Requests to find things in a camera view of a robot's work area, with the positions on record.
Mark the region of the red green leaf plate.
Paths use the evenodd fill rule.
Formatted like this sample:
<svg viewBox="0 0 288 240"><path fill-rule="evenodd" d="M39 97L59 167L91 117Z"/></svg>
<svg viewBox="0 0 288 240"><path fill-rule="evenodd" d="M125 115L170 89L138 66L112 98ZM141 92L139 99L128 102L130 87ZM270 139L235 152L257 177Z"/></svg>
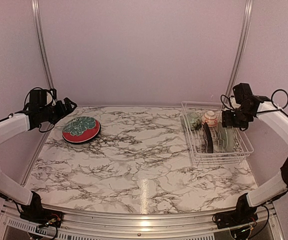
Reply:
<svg viewBox="0 0 288 240"><path fill-rule="evenodd" d="M73 118L65 124L62 130L63 133L69 133L72 136L80 136L88 129L98 128L99 121L90 116L79 116Z"/></svg>

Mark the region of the black rimmed cream plate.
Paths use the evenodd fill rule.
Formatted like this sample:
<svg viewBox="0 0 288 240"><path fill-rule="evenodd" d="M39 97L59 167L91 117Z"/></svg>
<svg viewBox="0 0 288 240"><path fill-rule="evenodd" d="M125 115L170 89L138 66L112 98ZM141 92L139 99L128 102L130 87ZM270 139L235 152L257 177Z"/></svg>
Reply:
<svg viewBox="0 0 288 240"><path fill-rule="evenodd" d="M86 130L80 136L72 136L70 133L67 133L67 132L64 132L62 136L63 136L63 139L70 144L81 145L81 144L89 143L92 140L94 140L96 137L99 136L100 132L101 132L101 127L99 126L93 129Z"/></svg>

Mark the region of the pale green flower plate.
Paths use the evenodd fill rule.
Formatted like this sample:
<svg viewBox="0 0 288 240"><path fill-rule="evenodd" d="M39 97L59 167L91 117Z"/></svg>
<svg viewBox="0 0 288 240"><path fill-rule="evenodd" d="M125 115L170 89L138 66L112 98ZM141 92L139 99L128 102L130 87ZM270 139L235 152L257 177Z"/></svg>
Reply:
<svg viewBox="0 0 288 240"><path fill-rule="evenodd" d="M234 148L232 127L223 127L220 121L215 129L214 149L219 153L231 153Z"/></svg>

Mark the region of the dark red flower plate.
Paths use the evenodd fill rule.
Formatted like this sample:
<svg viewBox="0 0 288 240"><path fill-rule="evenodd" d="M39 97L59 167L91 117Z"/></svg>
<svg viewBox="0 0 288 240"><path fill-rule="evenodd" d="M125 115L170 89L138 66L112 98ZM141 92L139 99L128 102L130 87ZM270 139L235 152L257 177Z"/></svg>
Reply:
<svg viewBox="0 0 288 240"><path fill-rule="evenodd" d="M210 128L206 122L203 124L203 133L204 133L204 139L205 139L205 145L206 145L206 153L212 154L213 153L213 140L212 140Z"/></svg>

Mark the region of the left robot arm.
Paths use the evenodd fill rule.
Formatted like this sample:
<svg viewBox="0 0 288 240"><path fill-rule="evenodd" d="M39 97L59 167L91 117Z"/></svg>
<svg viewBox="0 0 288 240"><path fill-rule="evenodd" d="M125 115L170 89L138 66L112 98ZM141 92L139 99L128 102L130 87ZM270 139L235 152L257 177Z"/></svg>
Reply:
<svg viewBox="0 0 288 240"><path fill-rule="evenodd" d="M47 97L34 97L24 108L0 120L0 196L11 199L21 205L23 213L35 222L41 223L47 218L40 196L23 187L16 173L22 173L24 157L30 157L25 143L29 132L41 127L43 123L55 125L59 120L72 113L77 104L69 98L48 100Z"/></svg>

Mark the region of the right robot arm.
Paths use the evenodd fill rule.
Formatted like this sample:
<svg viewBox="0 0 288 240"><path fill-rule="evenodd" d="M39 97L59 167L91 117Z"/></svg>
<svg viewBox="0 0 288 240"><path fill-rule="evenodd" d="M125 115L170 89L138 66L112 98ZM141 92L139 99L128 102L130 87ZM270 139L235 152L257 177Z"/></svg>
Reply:
<svg viewBox="0 0 288 240"><path fill-rule="evenodd" d="M285 106L273 101L273 96L253 94L247 83L239 83L232 90L230 107L222 112L224 128L234 127L244 131L248 129L250 122L258 119L273 131L273 136L280 137L280 140L264 144L268 149L261 157L269 154L279 157L281 167L258 188L240 196L236 209L231 214L231 219L236 224L242 224L255 213L257 207L288 192L288 114L284 111Z"/></svg>

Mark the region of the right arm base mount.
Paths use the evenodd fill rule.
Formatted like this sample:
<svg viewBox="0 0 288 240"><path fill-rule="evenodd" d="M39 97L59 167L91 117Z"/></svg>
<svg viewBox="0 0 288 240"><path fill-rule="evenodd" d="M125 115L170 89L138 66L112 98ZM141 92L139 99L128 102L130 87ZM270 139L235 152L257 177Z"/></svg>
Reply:
<svg viewBox="0 0 288 240"><path fill-rule="evenodd" d="M246 196L245 193L238 198L234 210L218 212L213 215L212 221L218 229L235 227L258 220L257 207L250 207Z"/></svg>

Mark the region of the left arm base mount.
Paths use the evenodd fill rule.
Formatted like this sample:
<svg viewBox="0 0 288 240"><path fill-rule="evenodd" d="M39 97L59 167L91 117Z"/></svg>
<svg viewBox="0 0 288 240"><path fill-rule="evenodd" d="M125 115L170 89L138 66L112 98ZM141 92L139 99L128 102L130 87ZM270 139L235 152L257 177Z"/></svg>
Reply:
<svg viewBox="0 0 288 240"><path fill-rule="evenodd" d="M63 212L44 208L38 195L34 195L29 205L20 204L22 219L38 224L38 228L59 228L63 220Z"/></svg>

